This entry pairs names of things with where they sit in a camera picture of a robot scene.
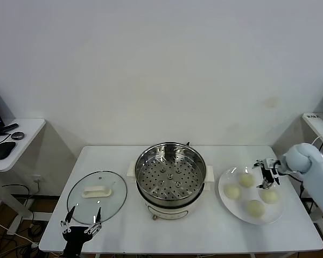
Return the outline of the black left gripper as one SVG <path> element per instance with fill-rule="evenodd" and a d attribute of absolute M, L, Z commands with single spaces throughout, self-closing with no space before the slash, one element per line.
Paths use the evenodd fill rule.
<path fill-rule="evenodd" d="M 90 241 L 93 235 L 96 235 L 102 228 L 101 207 L 99 207 L 97 215 L 94 217 L 94 223 L 89 228 L 71 225 L 74 211 L 75 206 L 68 211 L 65 219 L 60 222 L 62 236 L 66 241 L 63 257 L 80 257 L 84 243 Z"/>

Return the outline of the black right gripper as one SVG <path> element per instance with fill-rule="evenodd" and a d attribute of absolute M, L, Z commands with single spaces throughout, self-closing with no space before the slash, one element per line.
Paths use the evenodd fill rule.
<path fill-rule="evenodd" d="M 273 165 L 271 167 L 261 166 L 263 181 L 256 188 L 266 189 L 267 187 L 272 187 L 274 183 L 280 185 L 279 177 L 276 177 L 277 171 L 276 167 Z"/>

